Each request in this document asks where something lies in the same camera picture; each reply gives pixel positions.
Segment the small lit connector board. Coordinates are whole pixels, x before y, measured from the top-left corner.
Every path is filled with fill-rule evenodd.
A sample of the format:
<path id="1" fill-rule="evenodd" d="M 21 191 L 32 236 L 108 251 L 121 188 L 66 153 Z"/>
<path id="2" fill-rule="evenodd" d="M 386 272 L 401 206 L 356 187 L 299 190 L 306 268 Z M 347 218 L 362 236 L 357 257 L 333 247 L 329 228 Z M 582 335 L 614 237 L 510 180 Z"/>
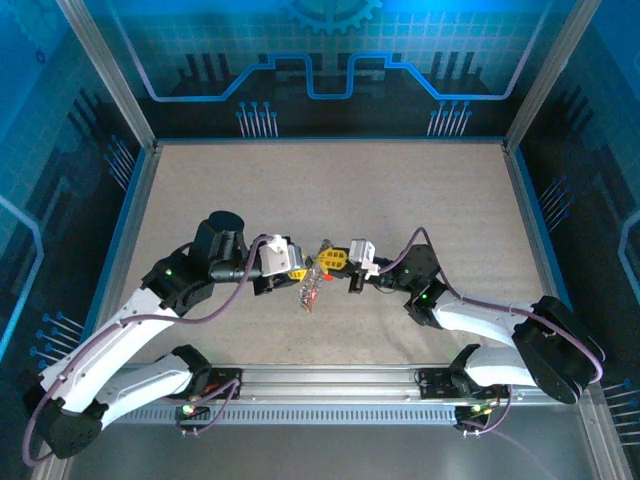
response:
<path id="1" fill-rule="evenodd" d="M 191 402 L 185 403 L 177 408 L 176 418 L 178 421 L 186 421 L 192 418 L 204 418 L 208 415 L 210 409 L 206 405 L 200 403 Z"/>
<path id="2" fill-rule="evenodd" d="M 475 419 L 477 417 L 488 417 L 496 405 L 500 405 L 500 403 L 495 400 L 490 400 L 456 406 L 455 418 L 457 421 L 462 422 L 463 420 Z"/>

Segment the grey metal sheet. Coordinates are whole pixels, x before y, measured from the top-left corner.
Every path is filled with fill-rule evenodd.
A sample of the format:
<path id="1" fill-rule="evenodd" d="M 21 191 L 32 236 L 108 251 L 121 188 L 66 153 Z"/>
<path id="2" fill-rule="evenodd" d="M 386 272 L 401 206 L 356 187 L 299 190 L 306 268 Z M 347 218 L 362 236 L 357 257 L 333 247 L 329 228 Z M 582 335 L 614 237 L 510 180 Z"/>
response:
<path id="1" fill-rule="evenodd" d="M 115 426 L 65 480 L 601 480 L 568 416 L 524 413 L 465 438 L 435 426 Z"/>

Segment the aluminium side rail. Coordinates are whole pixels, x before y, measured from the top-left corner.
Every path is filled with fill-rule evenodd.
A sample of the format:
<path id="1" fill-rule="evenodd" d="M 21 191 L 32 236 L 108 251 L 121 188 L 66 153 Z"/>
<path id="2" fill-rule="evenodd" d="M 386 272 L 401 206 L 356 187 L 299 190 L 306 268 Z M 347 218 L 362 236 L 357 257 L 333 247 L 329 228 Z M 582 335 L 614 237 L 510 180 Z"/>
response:
<path id="1" fill-rule="evenodd" d="M 557 297 L 573 311 L 574 307 L 524 157 L 519 149 L 510 152 L 503 147 L 503 153 L 543 292 Z"/>
<path id="2" fill-rule="evenodd" d="M 84 324 L 86 341 L 119 308 L 162 148 L 141 151 L 114 228 L 96 290 Z"/>

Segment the long aluminium mounting rail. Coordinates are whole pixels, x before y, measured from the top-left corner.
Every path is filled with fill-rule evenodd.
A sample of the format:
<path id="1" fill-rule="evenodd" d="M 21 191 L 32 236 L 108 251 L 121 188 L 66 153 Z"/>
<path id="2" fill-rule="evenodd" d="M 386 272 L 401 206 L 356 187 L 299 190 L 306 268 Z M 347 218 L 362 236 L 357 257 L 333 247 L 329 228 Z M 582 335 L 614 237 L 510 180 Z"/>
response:
<path id="1" fill-rule="evenodd" d="M 209 372 L 220 365 L 191 366 L 177 355 L 137 369 L 115 366 L 72 366 L 68 360 L 46 368 L 39 381 L 54 400 L 60 400 L 68 412 L 83 412 L 93 403 L 105 408 L 104 423 L 156 400 L 177 403 L 209 402 L 198 397 Z M 414 382 L 417 367 L 387 366 L 376 368 L 301 367 L 267 365 L 238 367 L 243 370 L 238 398 L 249 401 L 307 400 L 320 402 L 401 401 L 422 399 Z M 505 363 L 498 367 L 472 368 L 464 371 L 480 386 L 511 385 L 535 387 L 533 379 L 521 366 Z M 470 401 L 472 399 L 422 399 Z"/>

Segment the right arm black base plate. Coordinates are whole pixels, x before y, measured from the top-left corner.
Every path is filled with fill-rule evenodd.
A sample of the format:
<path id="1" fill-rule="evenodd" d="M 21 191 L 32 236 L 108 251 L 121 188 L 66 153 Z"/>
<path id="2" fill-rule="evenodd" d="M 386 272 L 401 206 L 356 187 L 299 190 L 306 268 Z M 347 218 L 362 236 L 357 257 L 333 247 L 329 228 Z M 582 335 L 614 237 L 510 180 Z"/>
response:
<path id="1" fill-rule="evenodd" d="M 465 372 L 449 368 L 420 368 L 414 372 L 414 382 L 422 399 L 506 400 L 505 385 L 480 386 Z"/>

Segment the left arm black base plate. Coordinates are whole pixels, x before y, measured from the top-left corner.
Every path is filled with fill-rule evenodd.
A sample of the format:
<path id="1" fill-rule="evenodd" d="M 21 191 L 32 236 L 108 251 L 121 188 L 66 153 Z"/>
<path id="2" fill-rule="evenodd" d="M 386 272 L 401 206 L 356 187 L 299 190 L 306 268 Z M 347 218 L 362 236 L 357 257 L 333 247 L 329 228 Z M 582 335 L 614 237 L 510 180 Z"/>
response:
<path id="1" fill-rule="evenodd" d="M 198 397 L 203 401 L 226 399 L 231 396 L 237 399 L 242 387 L 243 370 L 232 367 L 213 368 L 198 392 Z"/>

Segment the aluminium frame post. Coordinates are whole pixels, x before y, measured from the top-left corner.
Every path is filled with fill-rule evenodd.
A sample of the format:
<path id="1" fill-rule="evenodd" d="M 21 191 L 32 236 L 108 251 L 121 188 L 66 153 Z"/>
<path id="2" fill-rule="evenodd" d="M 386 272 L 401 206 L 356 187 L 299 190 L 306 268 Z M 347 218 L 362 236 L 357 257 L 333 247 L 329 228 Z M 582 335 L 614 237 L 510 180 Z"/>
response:
<path id="1" fill-rule="evenodd" d="M 151 126 L 84 1 L 55 1 L 134 137 L 145 151 L 154 152 L 157 141 Z"/>
<path id="2" fill-rule="evenodd" d="M 504 138 L 504 151 L 514 154 L 565 69 L 602 0 L 576 0 Z"/>

